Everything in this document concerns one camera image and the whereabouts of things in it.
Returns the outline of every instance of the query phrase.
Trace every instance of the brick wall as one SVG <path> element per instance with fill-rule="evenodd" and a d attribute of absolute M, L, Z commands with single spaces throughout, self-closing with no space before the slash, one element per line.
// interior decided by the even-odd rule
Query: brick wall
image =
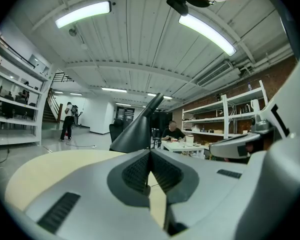
<path fill-rule="evenodd" d="M 183 107 L 177 108 L 173 111 L 173 120 L 176 121 L 179 128 L 181 128 L 182 124 L 182 109 L 184 110 L 190 110 L 197 107 L 201 107 L 210 103 L 214 103 L 217 101 L 216 94 L 219 93 L 220 95 L 226 95 L 227 98 L 231 98 L 233 96 L 242 94 L 247 92 L 248 89 L 248 83 L 251 84 L 252 89 L 256 89 L 260 87 L 259 80 L 262 80 L 263 86 L 266 91 L 266 95 L 268 97 L 268 100 L 270 100 L 280 89 L 280 87 L 284 84 L 292 70 L 295 68 L 297 64 L 296 58 L 294 56 L 291 56 L 280 63 L 262 71 L 259 72 L 251 77 L 248 77 L 228 88 L 225 88 L 221 91 L 215 92 L 213 94 L 210 94 L 206 97 L 200 98 L 194 102 L 191 102 Z M 265 107 L 265 102 L 263 99 L 259 100 L 260 109 L 262 110 Z M 237 107 L 237 114 L 240 113 L 239 109 L 240 107 L 243 107 L 243 105 L 238 105 Z M 216 117 L 216 111 L 210 111 L 202 114 L 196 114 L 196 118 L 212 118 Z M 184 127 L 187 128 L 187 126 L 190 128 L 191 124 L 184 124 Z M 197 124 L 197 126 L 202 129 L 204 127 L 206 130 L 208 129 L 214 129 L 214 130 L 223 130 L 224 129 L 224 122 L 212 122 L 212 123 L 200 123 Z M 242 134 L 243 130 L 249 130 L 251 126 L 251 120 L 240 120 L 237 122 L 237 133 Z M 231 122 L 229 125 L 229 133 L 233 133 L 233 123 Z M 198 142 L 216 142 L 223 139 L 222 136 L 212 136 L 212 135 L 200 135 L 195 134 L 194 139 Z"/>

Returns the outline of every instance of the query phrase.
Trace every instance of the table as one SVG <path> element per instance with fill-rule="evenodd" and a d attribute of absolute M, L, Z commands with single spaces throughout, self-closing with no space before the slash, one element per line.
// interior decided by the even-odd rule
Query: table
<path fill-rule="evenodd" d="M 209 147 L 205 146 L 205 145 L 187 146 L 186 142 L 178 142 L 178 141 L 171 142 L 171 141 L 166 141 L 166 140 L 163 140 L 161 142 L 161 149 L 163 150 L 164 147 L 171 152 L 209 150 Z"/>
<path fill-rule="evenodd" d="M 26 207 L 43 191 L 65 176 L 86 165 L 122 156 L 125 153 L 108 150 L 64 150 L 38 156 L 23 164 L 9 180 L 4 200 L 19 210 Z M 163 226 L 166 212 L 166 195 L 152 173 L 148 177 L 150 213 Z"/>

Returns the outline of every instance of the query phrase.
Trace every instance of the white corrugated ceiling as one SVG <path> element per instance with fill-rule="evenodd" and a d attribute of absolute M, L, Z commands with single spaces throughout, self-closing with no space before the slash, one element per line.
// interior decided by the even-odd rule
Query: white corrugated ceiling
<path fill-rule="evenodd" d="M 76 37 L 68 34 L 73 24 L 57 28 L 55 20 L 67 8 L 71 11 L 101 1 L 108 0 L 20 0 L 10 17 L 27 37 L 46 42 L 45 47 L 64 62 L 62 70 L 79 84 L 131 91 L 112 93 L 118 101 L 145 105 L 151 100 L 146 93 L 160 92 L 173 97 L 162 103 L 169 108 L 207 92 L 195 84 L 178 90 L 214 60 L 235 63 L 249 58 L 255 62 L 288 42 L 269 0 L 229 0 L 189 9 L 234 45 L 237 53 L 231 57 L 179 24 L 180 15 L 166 0 L 109 0 L 115 3 L 111 13 L 78 21 Z M 82 43 L 88 50 L 82 49 Z"/>

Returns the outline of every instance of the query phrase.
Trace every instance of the stair railing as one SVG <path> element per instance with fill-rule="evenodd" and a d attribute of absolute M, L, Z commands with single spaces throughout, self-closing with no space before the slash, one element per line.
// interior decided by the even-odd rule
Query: stair railing
<path fill-rule="evenodd" d="M 56 98 L 52 92 L 52 88 L 49 89 L 48 96 L 46 98 L 53 116 L 56 118 L 56 122 L 60 123 L 60 118 L 62 114 L 63 104 L 58 105 Z"/>

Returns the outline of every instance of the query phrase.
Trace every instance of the air conditioning vent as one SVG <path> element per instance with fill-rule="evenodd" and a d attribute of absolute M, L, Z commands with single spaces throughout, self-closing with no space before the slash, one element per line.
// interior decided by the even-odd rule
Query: air conditioning vent
<path fill-rule="evenodd" d="M 197 85 L 203 87 L 203 86 L 207 85 L 209 82 L 221 77 L 222 75 L 226 74 L 227 72 L 229 72 L 232 69 L 233 69 L 232 64 L 230 62 L 226 62 L 226 63 L 222 64 L 221 66 L 217 67 L 210 74 L 205 75 L 204 77 L 202 77 L 197 82 Z"/>

